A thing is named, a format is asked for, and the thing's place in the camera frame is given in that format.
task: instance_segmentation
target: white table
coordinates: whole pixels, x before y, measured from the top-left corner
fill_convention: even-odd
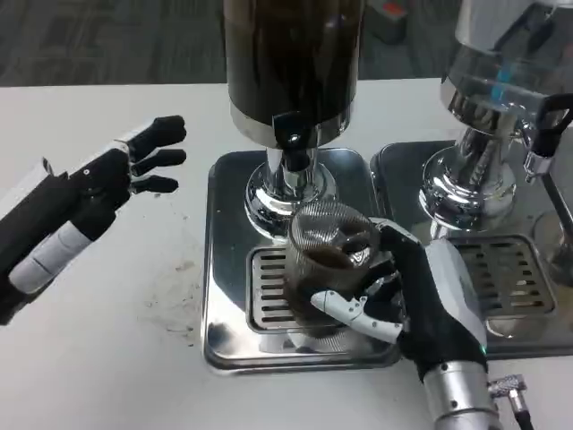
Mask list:
[[[332,146],[366,159],[391,142],[455,138],[439,80],[360,82],[350,129]],[[0,330],[0,428],[397,429],[431,422],[407,362],[385,370],[224,377],[199,349],[207,174],[256,150],[233,127],[224,85],[0,90],[0,194],[40,156],[78,166],[154,116],[189,135],[181,189],[140,195],[35,304]],[[537,429],[569,429],[573,357],[495,362],[523,373]],[[507,429],[517,426],[502,403]]]

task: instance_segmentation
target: white robotic fingertip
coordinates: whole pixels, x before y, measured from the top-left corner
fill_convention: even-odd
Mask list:
[[[364,313],[366,301],[367,297],[347,301],[333,290],[321,291],[311,297],[314,307],[353,330],[383,342],[396,343],[402,324],[371,318]]]

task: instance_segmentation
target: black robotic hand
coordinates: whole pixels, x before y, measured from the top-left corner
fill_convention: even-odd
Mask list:
[[[376,227],[381,249],[392,253],[400,274],[407,319],[398,345],[416,363],[420,377],[449,361],[472,361],[487,368],[483,321],[458,251],[445,239],[424,247],[391,221]]]
[[[177,189],[174,179],[147,174],[182,164],[184,150],[162,148],[185,136],[180,116],[156,118],[115,139],[70,176],[54,176],[43,160],[0,200],[0,324],[98,240],[132,194]]]

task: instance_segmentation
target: cable connector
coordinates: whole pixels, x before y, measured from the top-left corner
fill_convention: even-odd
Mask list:
[[[488,392],[492,399],[507,397],[511,410],[522,430],[533,430],[531,416],[527,408],[526,398],[523,392],[527,390],[526,380],[522,374],[511,374],[503,378],[491,381],[488,384]]]

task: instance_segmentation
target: coffee dispenser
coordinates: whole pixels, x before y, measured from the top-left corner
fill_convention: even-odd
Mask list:
[[[229,372],[386,366],[394,348],[318,315],[302,323],[283,286],[294,212],[336,200],[380,216],[372,176],[348,149],[364,0],[225,0],[231,117],[264,151],[210,171],[202,321],[207,361]]]
[[[489,359],[573,354],[572,22],[568,1],[461,2],[436,94],[465,129],[372,163],[387,217],[458,247]]]

